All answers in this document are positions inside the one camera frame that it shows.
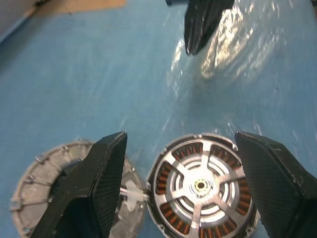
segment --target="blue table surface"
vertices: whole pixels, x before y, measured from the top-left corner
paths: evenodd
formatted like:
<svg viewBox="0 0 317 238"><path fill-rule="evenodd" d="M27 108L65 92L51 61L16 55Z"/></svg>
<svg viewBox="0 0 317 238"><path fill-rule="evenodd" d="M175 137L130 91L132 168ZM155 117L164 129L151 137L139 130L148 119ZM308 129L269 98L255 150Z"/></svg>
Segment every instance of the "blue table surface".
<svg viewBox="0 0 317 238"><path fill-rule="evenodd" d="M34 157L125 130L145 179L171 140L244 130L284 143L317 176L317 25L309 0L236 0L208 46L184 50L185 6L133 0L35 16L0 46L0 237ZM147 215L140 237L162 237ZM259 224L255 238L267 237Z"/></svg>

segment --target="plastic sheet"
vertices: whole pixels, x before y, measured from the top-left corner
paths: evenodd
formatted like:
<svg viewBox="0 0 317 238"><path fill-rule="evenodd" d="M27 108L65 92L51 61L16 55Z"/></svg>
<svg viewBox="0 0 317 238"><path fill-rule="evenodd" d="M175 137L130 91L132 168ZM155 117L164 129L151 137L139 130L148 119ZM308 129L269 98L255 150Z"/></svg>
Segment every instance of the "plastic sheet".
<svg viewBox="0 0 317 238"><path fill-rule="evenodd" d="M235 1L207 47L184 48L182 6L33 18L0 46L0 237L33 158L75 138L128 132L145 179L171 140L244 130L287 146L317 176L317 25L309 0ZM140 237L162 237L148 217ZM259 225L255 238L267 237Z"/></svg>

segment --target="bolt hole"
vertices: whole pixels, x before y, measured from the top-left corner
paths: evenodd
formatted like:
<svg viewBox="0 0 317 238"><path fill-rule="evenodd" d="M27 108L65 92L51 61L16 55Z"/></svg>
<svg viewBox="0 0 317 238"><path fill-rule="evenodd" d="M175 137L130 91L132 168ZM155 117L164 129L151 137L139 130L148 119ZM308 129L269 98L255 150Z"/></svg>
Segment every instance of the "bolt hole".
<svg viewBox="0 0 317 238"><path fill-rule="evenodd" d="M205 185L204 185L203 182L200 182L200 183L198 184L198 188L204 188L204 187L205 187Z"/></svg>

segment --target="blue mat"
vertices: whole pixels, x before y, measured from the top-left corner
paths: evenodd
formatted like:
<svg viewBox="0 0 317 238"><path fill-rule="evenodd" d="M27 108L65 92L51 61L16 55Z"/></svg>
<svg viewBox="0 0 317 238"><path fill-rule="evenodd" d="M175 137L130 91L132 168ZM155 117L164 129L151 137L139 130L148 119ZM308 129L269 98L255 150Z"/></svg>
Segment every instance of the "blue mat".
<svg viewBox="0 0 317 238"><path fill-rule="evenodd" d="M309 0L237 0L209 46L184 50L184 6L34 17L0 46L0 237L34 157L75 138L128 132L146 178L188 133L244 130L284 143L317 176L317 24ZM162 237L148 217L140 237ZM254 235L265 238L261 224Z"/></svg>

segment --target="metal spoke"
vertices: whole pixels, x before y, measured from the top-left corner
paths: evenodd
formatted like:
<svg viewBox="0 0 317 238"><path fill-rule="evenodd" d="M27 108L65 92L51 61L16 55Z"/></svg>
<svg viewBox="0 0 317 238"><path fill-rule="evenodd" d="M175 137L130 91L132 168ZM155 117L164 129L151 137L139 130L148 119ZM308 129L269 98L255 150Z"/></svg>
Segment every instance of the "metal spoke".
<svg viewBox="0 0 317 238"><path fill-rule="evenodd" d="M170 163L174 168L176 168L183 176L186 176L188 173L188 170L180 163L178 162L174 156L172 156L172 153L168 153L165 155L164 161Z"/></svg>
<svg viewBox="0 0 317 238"><path fill-rule="evenodd" d="M190 238L198 238L199 237L199 224L200 224L200 217L202 212L202 204L195 204L194 212L193 212L193 220L190 225L189 230L189 237Z"/></svg>
<svg viewBox="0 0 317 238"><path fill-rule="evenodd" d="M214 196L213 201L237 225L239 225L239 223L243 221L244 216L240 215L234 208L225 203L218 195Z"/></svg>
<svg viewBox="0 0 317 238"><path fill-rule="evenodd" d="M186 195L183 189L167 192L166 194L156 195L156 201L158 206L171 202L177 198L184 197Z"/></svg>
<svg viewBox="0 0 317 238"><path fill-rule="evenodd" d="M211 141L203 142L203 153L202 153L202 168L208 168L209 156L211 151L211 145L213 143Z"/></svg>
<svg viewBox="0 0 317 238"><path fill-rule="evenodd" d="M218 176L217 179L219 184L222 184L222 183L231 182L237 179L245 178L245 176L246 175L244 174L243 168L241 166L240 168L232 171L229 174Z"/></svg>

